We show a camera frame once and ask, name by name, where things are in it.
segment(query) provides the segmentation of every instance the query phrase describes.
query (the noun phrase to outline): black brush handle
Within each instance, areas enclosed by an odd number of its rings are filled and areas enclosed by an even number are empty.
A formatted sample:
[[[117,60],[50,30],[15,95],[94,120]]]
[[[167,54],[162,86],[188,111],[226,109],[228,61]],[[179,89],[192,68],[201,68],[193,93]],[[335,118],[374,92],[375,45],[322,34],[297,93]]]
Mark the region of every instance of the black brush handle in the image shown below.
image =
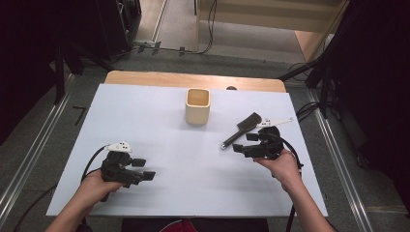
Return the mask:
[[[238,139],[240,136],[244,135],[245,131],[244,130],[239,130],[238,132],[236,132],[234,135],[230,136],[228,139],[226,139],[226,141],[222,142],[222,144],[220,144],[220,147],[222,149],[225,149],[227,146],[229,146],[233,141],[235,141],[236,139]]]

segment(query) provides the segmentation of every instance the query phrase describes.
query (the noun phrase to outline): white bracket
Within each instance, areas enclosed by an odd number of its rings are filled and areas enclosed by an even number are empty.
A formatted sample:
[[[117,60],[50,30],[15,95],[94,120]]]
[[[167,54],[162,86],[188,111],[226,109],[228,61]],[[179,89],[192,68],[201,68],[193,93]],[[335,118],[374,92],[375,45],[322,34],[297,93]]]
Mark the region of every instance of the white bracket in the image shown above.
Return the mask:
[[[260,124],[257,124],[257,128],[268,128],[268,127],[273,127],[279,124],[285,124],[285,123],[290,123],[293,122],[293,118],[288,118],[288,119],[265,119],[264,121],[260,122]]]
[[[126,152],[126,153],[132,152],[132,148],[130,144],[126,141],[110,144],[108,146],[105,146],[104,149],[106,151],[111,151],[111,152]]]

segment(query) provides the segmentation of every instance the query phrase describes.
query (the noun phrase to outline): human hand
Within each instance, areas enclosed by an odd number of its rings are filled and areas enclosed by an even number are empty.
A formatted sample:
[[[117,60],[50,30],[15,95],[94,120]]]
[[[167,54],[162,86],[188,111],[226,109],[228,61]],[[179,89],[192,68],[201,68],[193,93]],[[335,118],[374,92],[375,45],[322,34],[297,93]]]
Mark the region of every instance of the human hand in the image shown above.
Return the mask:
[[[105,182],[102,172],[96,170],[87,175],[81,182],[70,204],[80,207],[88,214],[93,210],[95,204],[101,201],[107,194],[118,190],[123,184],[117,182]]]
[[[294,155],[283,149],[277,159],[255,158],[254,161],[268,168],[272,175],[282,184],[285,191],[290,191],[295,184],[302,182]]]

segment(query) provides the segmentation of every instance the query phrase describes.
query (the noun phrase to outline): white tabletop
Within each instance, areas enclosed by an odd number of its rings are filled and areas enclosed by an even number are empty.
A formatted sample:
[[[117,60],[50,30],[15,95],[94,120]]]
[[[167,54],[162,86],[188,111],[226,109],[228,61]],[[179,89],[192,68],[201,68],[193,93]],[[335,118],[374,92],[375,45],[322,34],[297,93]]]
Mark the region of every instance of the white tabletop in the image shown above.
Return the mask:
[[[100,85],[47,211],[56,216],[75,193],[88,160],[102,146],[128,141],[132,158],[146,159],[135,171],[156,171],[151,182],[121,188],[98,203],[91,215],[110,217],[288,216],[292,203],[270,172],[220,144],[237,124],[256,112],[262,118],[296,119],[288,94],[211,91],[211,113],[205,126],[185,122],[187,88]],[[297,151],[304,182],[326,216],[297,120],[278,125],[281,137]],[[245,136],[235,143],[250,145]],[[101,166],[102,151],[90,170]]]

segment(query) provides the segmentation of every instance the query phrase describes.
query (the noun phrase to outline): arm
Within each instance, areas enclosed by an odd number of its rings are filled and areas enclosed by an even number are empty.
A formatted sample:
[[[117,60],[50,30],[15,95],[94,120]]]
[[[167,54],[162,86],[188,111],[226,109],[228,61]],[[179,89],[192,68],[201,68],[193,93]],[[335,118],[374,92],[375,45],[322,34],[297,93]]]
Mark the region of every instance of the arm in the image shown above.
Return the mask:
[[[311,198],[291,152],[283,149],[275,160],[254,159],[254,161],[268,168],[280,181],[293,201],[304,231],[334,231]]]
[[[75,231],[81,220],[93,210],[95,204],[109,192],[119,189],[122,185],[121,183],[103,181],[100,170],[90,173],[46,231]]]

